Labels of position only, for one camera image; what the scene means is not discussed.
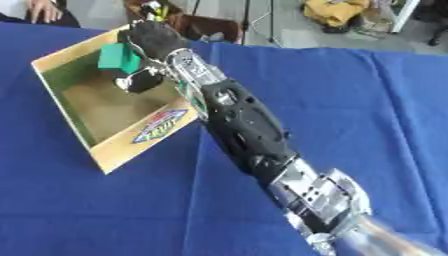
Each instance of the robotic arm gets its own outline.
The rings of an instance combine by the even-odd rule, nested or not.
[[[337,240],[362,255],[445,255],[409,242],[373,220],[369,197],[352,178],[337,169],[323,174],[313,170],[289,148],[289,134],[263,103],[205,63],[167,25],[136,23],[120,37],[145,60],[145,68],[177,81],[178,91],[222,150],[258,181],[321,255],[336,255],[332,244]],[[132,81],[127,85],[132,91]]]

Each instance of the box label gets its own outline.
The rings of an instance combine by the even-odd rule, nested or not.
[[[148,140],[165,137],[176,123],[187,113],[187,109],[175,109],[158,113],[150,123],[148,123],[137,137],[132,141],[133,144],[145,142]]]

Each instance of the person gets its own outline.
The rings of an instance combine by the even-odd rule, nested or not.
[[[62,27],[81,27],[78,20],[67,10],[66,0],[14,0],[0,4],[0,21],[15,23],[47,24]],[[12,4],[25,9],[22,17],[4,13]]]

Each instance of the green block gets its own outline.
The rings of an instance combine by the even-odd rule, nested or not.
[[[124,44],[105,44],[101,47],[99,69],[120,69],[131,74],[140,67],[140,57]]]
[[[101,47],[99,69],[121,68],[124,55],[123,44],[105,44]]]
[[[124,55],[121,69],[127,74],[134,73],[140,67],[140,57],[130,50],[125,50],[125,52],[127,54]]]

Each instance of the blue fabric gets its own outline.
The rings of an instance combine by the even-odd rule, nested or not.
[[[99,31],[0,33],[0,255],[314,255],[198,122],[111,175],[95,167],[29,63]],[[378,219],[448,250],[447,58],[193,47],[263,100],[316,169],[355,178]]]

